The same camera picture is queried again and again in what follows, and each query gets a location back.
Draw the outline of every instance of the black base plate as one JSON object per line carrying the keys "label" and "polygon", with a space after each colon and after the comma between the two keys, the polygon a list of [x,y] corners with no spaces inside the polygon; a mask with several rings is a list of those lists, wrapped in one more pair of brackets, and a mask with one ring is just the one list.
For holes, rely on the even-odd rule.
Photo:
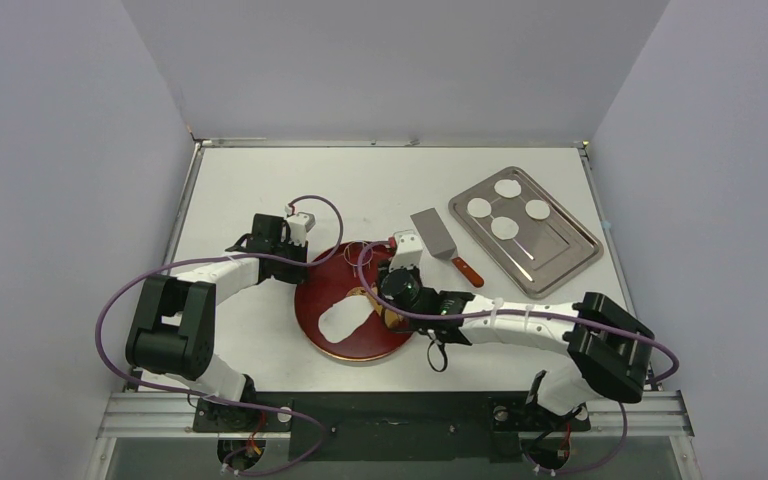
{"label": "black base plate", "polygon": [[[257,403],[292,406],[322,422],[329,438],[310,460],[317,461],[434,461],[486,457],[492,462],[519,462],[519,432],[543,432],[545,419],[517,413],[528,392],[399,392],[399,393],[269,393],[258,392]],[[199,410],[207,402],[199,401]],[[493,409],[505,405],[504,422]],[[221,419],[196,414],[193,430],[223,430]],[[263,431],[287,430],[286,423],[268,415]],[[316,426],[290,422],[290,458],[319,438]],[[589,421],[573,419],[573,431],[590,429]]]}

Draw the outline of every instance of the white wall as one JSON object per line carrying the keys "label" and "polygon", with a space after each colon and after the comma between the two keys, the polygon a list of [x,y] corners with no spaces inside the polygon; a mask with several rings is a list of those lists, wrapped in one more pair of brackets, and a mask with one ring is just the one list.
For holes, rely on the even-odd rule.
{"label": "white wall", "polygon": [[123,0],[196,137],[591,138],[668,0]]}
{"label": "white wall", "polygon": [[160,261],[191,153],[118,1],[0,1],[0,479],[83,475],[120,386],[95,315]]}
{"label": "white wall", "polygon": [[706,478],[768,478],[768,1],[672,0],[592,145]]}

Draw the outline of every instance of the red wire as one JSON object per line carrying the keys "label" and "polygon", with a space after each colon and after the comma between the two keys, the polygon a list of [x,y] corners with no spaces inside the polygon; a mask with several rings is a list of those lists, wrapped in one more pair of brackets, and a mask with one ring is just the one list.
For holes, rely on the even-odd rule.
{"label": "red wire", "polygon": [[254,429],[251,435],[249,435],[248,445],[250,447],[254,447],[254,436],[257,435],[258,432],[260,432],[260,429],[263,428],[263,426],[266,425],[266,412],[260,412],[260,421],[257,422],[257,427]]}
{"label": "red wire", "polygon": [[561,442],[561,445],[558,447],[558,450],[561,450],[562,448],[564,448],[564,445],[569,444],[570,435],[572,435],[572,428],[570,427],[570,424],[567,423],[567,435],[564,437],[564,441]]}

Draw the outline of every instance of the silver edge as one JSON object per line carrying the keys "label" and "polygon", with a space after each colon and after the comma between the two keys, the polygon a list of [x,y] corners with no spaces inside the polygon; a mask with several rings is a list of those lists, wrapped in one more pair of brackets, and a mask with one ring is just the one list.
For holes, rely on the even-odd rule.
{"label": "silver edge", "polygon": [[691,437],[673,436],[670,437],[670,445],[675,454],[676,466],[682,480],[702,480],[702,470],[696,460],[696,453],[693,451],[693,442]]}
{"label": "silver edge", "polygon": [[190,169],[187,171],[187,180],[181,192],[181,200],[178,202],[178,213],[175,215],[175,223],[172,224],[172,232],[169,234],[169,243],[166,244],[166,253],[163,255],[163,264],[171,263],[175,259],[178,250],[178,242],[181,239],[181,231],[184,229],[184,220],[187,219],[187,210],[190,209],[190,200],[193,198],[193,189],[196,186],[196,178],[201,169],[201,160],[204,157],[202,142],[196,141],[193,148],[193,156],[190,159]]}
{"label": "silver edge", "polygon": [[[591,171],[590,158],[588,157],[586,147],[578,149],[579,157],[581,157],[581,163],[584,165],[584,174],[587,176],[587,184],[590,185],[590,195],[593,197],[593,203],[596,204],[596,212],[599,214],[599,220],[605,221],[605,210],[602,208],[602,201],[599,200],[599,192],[596,189],[596,182],[593,179],[593,172]],[[634,310],[634,302],[631,300],[631,293],[628,290],[628,283],[625,281],[625,272],[620,262],[619,254],[617,253],[616,244],[614,244],[614,237],[611,235],[611,229],[605,228],[602,225],[602,232],[605,234],[605,243],[608,244],[608,252],[611,254],[611,261],[614,264],[614,269],[617,271],[617,277],[620,281],[620,289],[623,292],[623,300],[625,300],[626,309],[629,313],[637,316]]]}
{"label": "silver edge", "polygon": [[[643,401],[627,405],[629,435],[692,435],[681,392],[647,392]],[[622,415],[616,402],[588,402],[592,430],[584,436],[619,436]],[[197,433],[192,431],[194,409],[186,395],[117,393],[110,396],[101,422],[101,438],[246,438],[248,432]],[[257,438],[286,438],[288,432],[263,433]]]}
{"label": "silver edge", "polygon": [[581,142],[538,142],[533,140],[486,139],[369,139],[369,140],[270,140],[268,138],[211,138],[200,141],[203,148],[577,148]]}
{"label": "silver edge", "polygon": [[110,469],[110,460],[113,458],[115,448],[115,438],[99,437],[95,440],[92,456],[89,465],[87,465],[87,471],[84,473],[85,480],[104,480],[107,478],[107,471]]}

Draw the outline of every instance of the white food item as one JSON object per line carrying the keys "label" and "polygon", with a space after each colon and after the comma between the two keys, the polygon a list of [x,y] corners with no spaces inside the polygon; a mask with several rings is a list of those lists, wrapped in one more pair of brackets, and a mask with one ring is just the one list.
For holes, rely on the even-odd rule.
{"label": "white food item", "polygon": [[319,316],[319,331],[329,342],[340,343],[363,325],[372,312],[372,304],[365,295],[346,297]]}
{"label": "white food item", "polygon": [[510,240],[519,233],[519,225],[508,217],[496,217],[490,224],[490,230],[499,240]]}
{"label": "white food item", "polygon": [[525,213],[535,220],[546,220],[549,218],[551,210],[549,204],[543,200],[529,200],[525,204]]}
{"label": "white food item", "polygon": [[496,193],[505,198],[514,198],[522,193],[522,186],[516,180],[499,180],[494,188]]}
{"label": "white food item", "polygon": [[484,218],[490,215],[493,207],[490,206],[490,202],[483,198],[473,198],[466,204],[466,211],[475,218]]}

